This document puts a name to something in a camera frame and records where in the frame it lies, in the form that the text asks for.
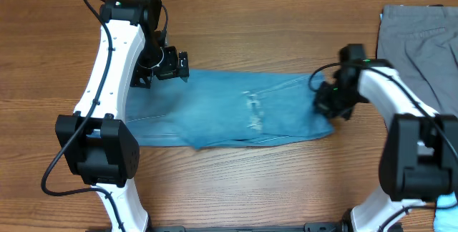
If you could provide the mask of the blue denim jeans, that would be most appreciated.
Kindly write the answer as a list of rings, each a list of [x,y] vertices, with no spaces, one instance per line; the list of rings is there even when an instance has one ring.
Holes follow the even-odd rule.
[[[154,79],[132,88],[126,122],[141,146],[271,147],[334,132],[313,108],[317,74],[193,69],[189,80]]]

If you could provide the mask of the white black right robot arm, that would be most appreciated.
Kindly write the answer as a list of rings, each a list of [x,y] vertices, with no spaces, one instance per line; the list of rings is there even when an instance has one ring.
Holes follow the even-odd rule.
[[[332,83],[314,91],[314,109],[348,120],[358,103],[371,103],[383,117],[386,142],[379,187],[339,222],[307,223],[305,231],[402,231],[413,210],[436,210],[435,200],[457,191],[457,117],[438,113],[401,80],[387,59],[369,59],[364,46],[338,53]]]

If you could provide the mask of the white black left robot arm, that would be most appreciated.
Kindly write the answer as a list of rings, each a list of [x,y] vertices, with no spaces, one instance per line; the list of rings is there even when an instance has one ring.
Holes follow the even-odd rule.
[[[158,29],[161,0],[102,0],[92,13],[100,22],[99,49],[87,87],[71,115],[55,123],[61,150],[44,172],[41,188],[60,158],[82,178],[85,188],[62,195],[95,192],[111,221],[111,231],[151,231],[134,181],[140,146],[126,126],[130,88],[148,89],[159,80],[189,77],[187,52],[167,43]]]

